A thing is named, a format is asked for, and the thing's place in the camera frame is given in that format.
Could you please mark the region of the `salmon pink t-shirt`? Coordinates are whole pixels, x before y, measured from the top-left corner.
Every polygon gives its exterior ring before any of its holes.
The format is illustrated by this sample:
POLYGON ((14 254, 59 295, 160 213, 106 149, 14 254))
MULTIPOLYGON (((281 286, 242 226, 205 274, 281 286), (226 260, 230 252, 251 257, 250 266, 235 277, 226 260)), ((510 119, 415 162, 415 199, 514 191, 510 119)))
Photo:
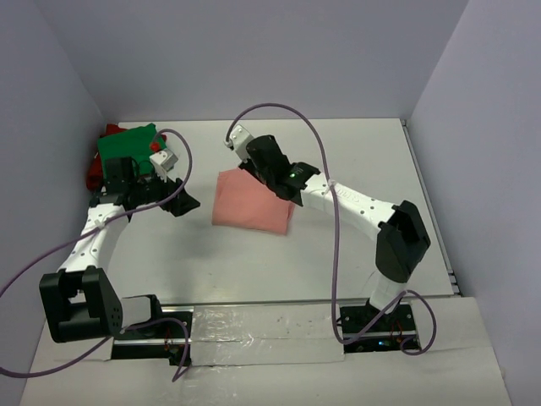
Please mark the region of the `salmon pink t-shirt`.
POLYGON ((276 197, 263 184, 241 169, 220 172, 211 223, 286 235, 294 204, 276 197))

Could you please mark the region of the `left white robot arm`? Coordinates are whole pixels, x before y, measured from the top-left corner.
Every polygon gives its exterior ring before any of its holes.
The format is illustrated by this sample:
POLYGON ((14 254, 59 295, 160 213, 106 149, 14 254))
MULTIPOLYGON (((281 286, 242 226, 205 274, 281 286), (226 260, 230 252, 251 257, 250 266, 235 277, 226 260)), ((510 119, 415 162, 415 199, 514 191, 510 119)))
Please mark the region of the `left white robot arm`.
POLYGON ((199 207, 173 173, 177 161, 169 150, 154 153, 150 172, 141 174, 133 158, 106 160, 104 179, 90 199, 80 240, 57 272, 47 273, 39 283, 54 342, 119 337, 133 325, 147 337, 164 330, 166 317, 159 299, 154 294, 119 298, 107 268, 119 237, 143 207, 159 207, 175 217, 199 207))

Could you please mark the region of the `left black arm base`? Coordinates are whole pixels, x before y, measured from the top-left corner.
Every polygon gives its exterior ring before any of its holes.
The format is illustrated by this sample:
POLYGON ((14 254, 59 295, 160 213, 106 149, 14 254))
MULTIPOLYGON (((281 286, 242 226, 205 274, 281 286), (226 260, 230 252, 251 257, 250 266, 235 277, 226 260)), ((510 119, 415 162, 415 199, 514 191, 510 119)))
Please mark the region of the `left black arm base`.
POLYGON ((124 333, 112 345, 111 359, 161 359, 179 366, 185 348, 183 329, 175 321, 124 333))

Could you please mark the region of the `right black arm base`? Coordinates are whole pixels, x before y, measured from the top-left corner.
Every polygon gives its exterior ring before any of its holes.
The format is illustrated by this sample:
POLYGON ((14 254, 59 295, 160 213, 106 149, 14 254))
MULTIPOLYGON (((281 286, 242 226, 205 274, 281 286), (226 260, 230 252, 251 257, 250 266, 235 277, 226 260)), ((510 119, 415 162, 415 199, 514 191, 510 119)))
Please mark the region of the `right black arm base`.
MULTIPOLYGON (((363 305, 340 306, 336 324, 344 340, 353 337, 376 316, 377 311, 363 305)), ((383 315, 355 343, 344 344, 346 354, 401 351, 417 352, 421 349, 418 331, 409 304, 399 304, 389 315, 383 315)))

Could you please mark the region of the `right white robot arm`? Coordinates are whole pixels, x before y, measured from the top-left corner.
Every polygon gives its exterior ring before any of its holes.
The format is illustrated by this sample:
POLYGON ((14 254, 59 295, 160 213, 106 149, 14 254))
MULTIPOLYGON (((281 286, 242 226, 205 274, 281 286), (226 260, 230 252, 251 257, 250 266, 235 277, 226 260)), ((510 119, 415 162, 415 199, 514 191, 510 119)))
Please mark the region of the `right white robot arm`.
POLYGON ((339 217, 375 242, 375 265, 380 275, 369 297, 369 324, 378 331, 395 323, 396 309, 390 302, 407 287, 423 259, 430 238, 418 208, 404 200, 396 205, 376 200, 325 178, 305 162, 289 162, 272 135, 234 135, 232 150, 249 172, 278 198, 298 206, 332 215, 338 204, 339 217))

